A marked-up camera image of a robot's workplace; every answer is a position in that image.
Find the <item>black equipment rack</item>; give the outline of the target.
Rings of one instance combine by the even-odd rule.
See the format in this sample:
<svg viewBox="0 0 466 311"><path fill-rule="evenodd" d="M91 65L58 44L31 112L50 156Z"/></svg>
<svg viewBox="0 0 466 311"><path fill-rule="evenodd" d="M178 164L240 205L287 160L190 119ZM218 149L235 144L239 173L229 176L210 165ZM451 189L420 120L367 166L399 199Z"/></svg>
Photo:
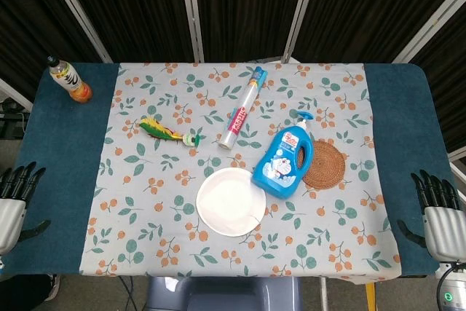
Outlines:
<svg viewBox="0 0 466 311"><path fill-rule="evenodd" d="M30 115L12 98L0 102L0 140L22 140Z"/></svg>

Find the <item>plastic wrap roll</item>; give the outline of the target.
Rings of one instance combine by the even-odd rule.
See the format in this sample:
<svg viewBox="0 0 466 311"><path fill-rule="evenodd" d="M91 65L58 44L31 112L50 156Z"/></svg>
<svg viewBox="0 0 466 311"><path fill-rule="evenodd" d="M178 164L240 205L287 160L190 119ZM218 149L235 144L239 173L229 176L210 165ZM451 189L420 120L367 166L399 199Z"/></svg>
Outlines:
<svg viewBox="0 0 466 311"><path fill-rule="evenodd" d="M255 102L268 72L262 67L256 66L245 88L238 104L231 113L225 131L222 133L219 145L231 150L240 134L242 126Z"/></svg>

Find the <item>colourful feather shuttlecock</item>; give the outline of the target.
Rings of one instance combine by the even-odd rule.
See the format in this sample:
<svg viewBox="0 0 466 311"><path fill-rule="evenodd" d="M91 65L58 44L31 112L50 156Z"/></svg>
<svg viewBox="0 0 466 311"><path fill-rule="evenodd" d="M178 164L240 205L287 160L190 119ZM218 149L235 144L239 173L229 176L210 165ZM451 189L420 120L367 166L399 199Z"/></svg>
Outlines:
<svg viewBox="0 0 466 311"><path fill-rule="evenodd" d="M181 142L188 147L198 147L200 136L195 133L177 133L168 127L161 125L155 118L146 117L140 120L139 126L151 137L165 141Z"/></svg>

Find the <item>orange drink bottle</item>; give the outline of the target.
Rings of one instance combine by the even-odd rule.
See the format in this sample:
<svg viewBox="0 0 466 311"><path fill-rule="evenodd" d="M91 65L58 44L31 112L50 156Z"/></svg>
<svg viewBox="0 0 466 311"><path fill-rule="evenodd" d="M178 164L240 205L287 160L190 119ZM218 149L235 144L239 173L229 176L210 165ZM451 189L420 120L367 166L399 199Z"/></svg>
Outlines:
<svg viewBox="0 0 466 311"><path fill-rule="evenodd" d="M78 103L86 103L92 98L91 87L84 82L76 69L67 61L48 56L47 65L52 79Z"/></svg>

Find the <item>black folding screen white frame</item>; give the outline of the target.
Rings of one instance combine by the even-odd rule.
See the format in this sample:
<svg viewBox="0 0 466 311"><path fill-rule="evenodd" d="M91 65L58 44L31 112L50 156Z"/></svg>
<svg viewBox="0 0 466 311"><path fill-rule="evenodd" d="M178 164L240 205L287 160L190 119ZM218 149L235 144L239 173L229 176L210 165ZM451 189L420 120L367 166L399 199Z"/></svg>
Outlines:
<svg viewBox="0 0 466 311"><path fill-rule="evenodd" d="M192 62L184 0L78 0L115 62ZM389 63L444 0L309 0L293 50L309 63ZM284 53L298 0L197 0L209 63ZM100 57L65 0L0 0L0 79L33 99L48 55ZM449 151L466 146L466 4L412 58Z"/></svg>

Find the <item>blue detergent pump bottle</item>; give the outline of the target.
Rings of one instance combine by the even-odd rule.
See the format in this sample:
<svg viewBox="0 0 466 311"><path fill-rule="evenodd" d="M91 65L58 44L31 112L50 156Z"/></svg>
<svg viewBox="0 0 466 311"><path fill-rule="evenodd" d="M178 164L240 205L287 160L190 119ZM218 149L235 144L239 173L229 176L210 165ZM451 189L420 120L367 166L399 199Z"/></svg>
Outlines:
<svg viewBox="0 0 466 311"><path fill-rule="evenodd" d="M314 116L305 111L298 116L296 125L284 128L273 138L251 179L257 187L281 200L294 194L314 157L314 146L307 132L307 121Z"/></svg>

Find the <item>round woven brown coaster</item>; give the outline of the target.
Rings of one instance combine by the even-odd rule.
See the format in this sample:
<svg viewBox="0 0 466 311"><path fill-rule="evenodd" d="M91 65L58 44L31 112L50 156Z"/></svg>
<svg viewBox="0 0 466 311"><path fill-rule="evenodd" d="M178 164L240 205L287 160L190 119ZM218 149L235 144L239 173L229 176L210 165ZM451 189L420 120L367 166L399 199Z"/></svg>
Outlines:
<svg viewBox="0 0 466 311"><path fill-rule="evenodd" d="M303 177L306 187L314 190L344 189L345 156L332 143L323 140L314 141L313 146L314 157Z"/></svg>

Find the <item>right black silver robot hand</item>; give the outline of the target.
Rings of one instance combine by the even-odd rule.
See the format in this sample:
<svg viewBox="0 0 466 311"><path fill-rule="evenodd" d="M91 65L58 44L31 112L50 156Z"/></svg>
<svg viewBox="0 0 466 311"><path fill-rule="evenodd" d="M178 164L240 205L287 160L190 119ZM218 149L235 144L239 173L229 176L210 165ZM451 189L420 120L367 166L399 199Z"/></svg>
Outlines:
<svg viewBox="0 0 466 311"><path fill-rule="evenodd" d="M412 173L424 235L413 233L398 219L403 236L427 249L440 263L466 263L466 211L459 204L458 192L446 179L440 180L425 170Z"/></svg>

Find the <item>metal table leg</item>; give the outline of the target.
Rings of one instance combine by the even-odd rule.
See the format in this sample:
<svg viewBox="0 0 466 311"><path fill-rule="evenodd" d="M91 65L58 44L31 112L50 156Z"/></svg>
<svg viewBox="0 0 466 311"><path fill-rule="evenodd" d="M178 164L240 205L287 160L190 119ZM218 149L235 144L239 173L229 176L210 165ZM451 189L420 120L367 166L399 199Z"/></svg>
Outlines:
<svg viewBox="0 0 466 311"><path fill-rule="evenodd" d="M327 283L325 277L320 277L320 303L321 311L328 311L328 292L327 292Z"/></svg>

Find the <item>dark blue table cover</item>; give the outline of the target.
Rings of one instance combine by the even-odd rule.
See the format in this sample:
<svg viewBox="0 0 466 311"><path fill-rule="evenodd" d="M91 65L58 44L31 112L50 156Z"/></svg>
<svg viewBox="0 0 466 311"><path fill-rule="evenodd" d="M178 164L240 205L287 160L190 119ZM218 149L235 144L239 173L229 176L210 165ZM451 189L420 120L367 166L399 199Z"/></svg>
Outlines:
<svg viewBox="0 0 466 311"><path fill-rule="evenodd" d="M76 69L95 93L87 105L73 102L48 73L40 80L16 163L46 168L25 225L33 227L44 219L51 224L3 255L4 276L79 271L111 98L122 72L116 63L77 63ZM410 173L425 169L453 180L427 78L420 67L408 63L367 63L365 71L388 218L420 231Z"/></svg>

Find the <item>white paper plate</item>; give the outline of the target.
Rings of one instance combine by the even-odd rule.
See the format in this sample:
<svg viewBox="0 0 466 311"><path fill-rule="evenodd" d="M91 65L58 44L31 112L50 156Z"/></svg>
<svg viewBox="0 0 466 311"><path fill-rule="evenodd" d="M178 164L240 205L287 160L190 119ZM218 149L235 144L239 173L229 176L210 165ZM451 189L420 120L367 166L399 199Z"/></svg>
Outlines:
<svg viewBox="0 0 466 311"><path fill-rule="evenodd" d="M239 237L255 229L264 217L265 191L252 182L252 173L224 168L207 177L196 196L196 209L214 232Z"/></svg>

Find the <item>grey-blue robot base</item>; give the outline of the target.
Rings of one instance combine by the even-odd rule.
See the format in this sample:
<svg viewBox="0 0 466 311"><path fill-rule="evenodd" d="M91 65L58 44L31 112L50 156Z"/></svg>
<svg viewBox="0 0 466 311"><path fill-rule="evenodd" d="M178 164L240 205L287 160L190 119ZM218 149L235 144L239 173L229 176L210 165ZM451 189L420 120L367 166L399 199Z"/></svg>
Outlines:
<svg viewBox="0 0 466 311"><path fill-rule="evenodd" d="M152 277L143 311L302 311L297 277Z"/></svg>

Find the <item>floral tablecloth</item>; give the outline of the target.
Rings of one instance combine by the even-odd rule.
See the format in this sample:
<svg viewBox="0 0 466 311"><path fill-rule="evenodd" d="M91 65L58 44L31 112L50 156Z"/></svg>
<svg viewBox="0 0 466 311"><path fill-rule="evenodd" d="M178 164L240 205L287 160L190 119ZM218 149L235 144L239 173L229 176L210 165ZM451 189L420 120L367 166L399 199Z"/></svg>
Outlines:
<svg viewBox="0 0 466 311"><path fill-rule="evenodd" d="M86 275L314 276L363 284L401 274L374 149L362 63L266 64L268 72L231 150L219 145L254 67L250 63L123 63L98 163L79 266ZM266 197L261 223L227 237L199 217L203 181L224 168L253 172L273 138L300 120L344 156L344 189L299 184ZM200 136L198 147L151 137L155 118Z"/></svg>

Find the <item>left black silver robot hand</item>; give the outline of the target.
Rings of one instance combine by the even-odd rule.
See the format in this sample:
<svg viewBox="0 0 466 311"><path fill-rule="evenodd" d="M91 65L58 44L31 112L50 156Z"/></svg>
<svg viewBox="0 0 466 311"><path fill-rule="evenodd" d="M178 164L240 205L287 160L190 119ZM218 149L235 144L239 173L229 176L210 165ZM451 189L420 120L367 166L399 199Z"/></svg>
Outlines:
<svg viewBox="0 0 466 311"><path fill-rule="evenodd" d="M36 187L46 168L33 173L36 162L16 169L7 168L0 174L0 256L9 253L19 242L44 232L51 221L45 219L32 229L23 229Z"/></svg>

